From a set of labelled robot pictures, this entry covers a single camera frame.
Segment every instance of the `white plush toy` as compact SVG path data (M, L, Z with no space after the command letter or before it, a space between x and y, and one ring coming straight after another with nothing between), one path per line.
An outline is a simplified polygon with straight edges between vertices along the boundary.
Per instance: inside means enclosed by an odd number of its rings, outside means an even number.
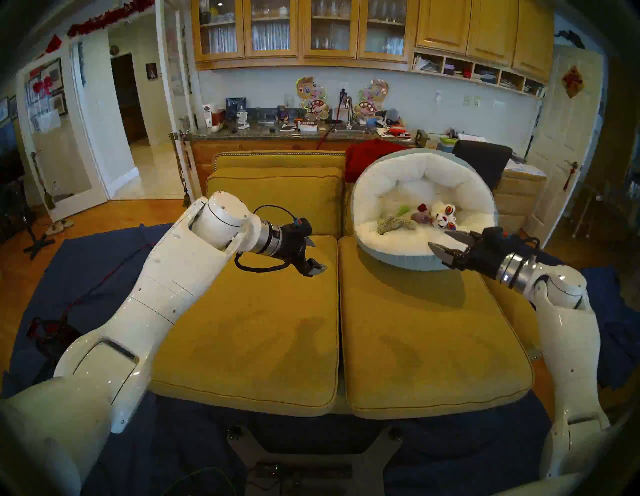
M441 229L446 228L455 231L458 228L456 218L453 216L453 214L456 213L455 205L444 204L441 201L437 201L431 206L430 213L433 224Z

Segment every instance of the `white pet bed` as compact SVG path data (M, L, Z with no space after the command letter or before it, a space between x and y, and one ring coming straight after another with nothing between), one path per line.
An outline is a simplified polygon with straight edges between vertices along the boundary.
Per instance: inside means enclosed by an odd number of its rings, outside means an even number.
M493 195L478 173L456 156L436 150L405 150L374 162L358 178L351 195L353 226L358 244L383 262L405 269L433 271L446 267L428 242L464 250L466 246L444 234L444 229L418 224L378 234L378 219L407 205L411 213L420 204L436 201L456 206L459 230L482 232L496 225Z

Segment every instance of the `upper cabinet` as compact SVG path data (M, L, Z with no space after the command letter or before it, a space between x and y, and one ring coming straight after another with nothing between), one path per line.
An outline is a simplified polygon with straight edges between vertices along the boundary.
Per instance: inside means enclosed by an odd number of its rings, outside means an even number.
M358 0L301 0L304 55L356 58Z
M192 0L197 62L244 57L243 0Z
M246 57L298 54L297 0L242 1Z
M360 0L358 58L407 62L419 0Z
M520 0L513 67L547 82L554 51L554 12L535 0Z
M470 16L471 0L421 0L416 45L466 53Z
M518 0L473 0L467 55L511 66Z

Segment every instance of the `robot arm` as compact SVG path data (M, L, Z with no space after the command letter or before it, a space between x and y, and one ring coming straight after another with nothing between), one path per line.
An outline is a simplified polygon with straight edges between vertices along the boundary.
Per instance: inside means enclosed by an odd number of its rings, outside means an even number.
M120 433L150 381L151 363L176 320L208 290L236 253L252 251L312 277L326 267L305 258L312 228L294 218L261 221L236 197L200 198L155 245L113 317L65 351L54 378L0 404L0 424L63 494L79 494L109 432Z
M486 228L482 234L446 234L468 246L461 252L429 243L447 267L471 269L498 280L536 308L540 343L556 398L556 417L545 440L540 477L584 470L609 427L596 384L600 332L584 277L569 266L538 262L535 252L531 257L511 252L500 227Z

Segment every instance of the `yellow cushion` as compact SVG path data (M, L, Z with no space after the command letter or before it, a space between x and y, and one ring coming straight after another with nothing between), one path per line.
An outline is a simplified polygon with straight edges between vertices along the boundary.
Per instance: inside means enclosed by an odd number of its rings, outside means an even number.
M337 167L344 170L344 152L322 150L224 152L213 159L213 170L224 167Z
M342 235L353 236L353 219L351 218L351 194L354 182L344 183L344 201L342 203Z
M418 272L339 241L346 397L370 419L482 410L521 398L527 355L474 272Z
M328 412L338 383L337 242L312 236L316 277L230 263L176 322L153 363L151 390L199 403L307 417ZM282 263L254 253L247 266Z
M342 170L336 167L228 167L207 179L207 196L214 191L237 196L252 212L260 205L279 205L309 220L314 234L340 237ZM280 225L291 222L280 209L265 207L258 215Z
M508 286L485 276L483 279L529 356L536 356L541 349L536 311L521 294Z

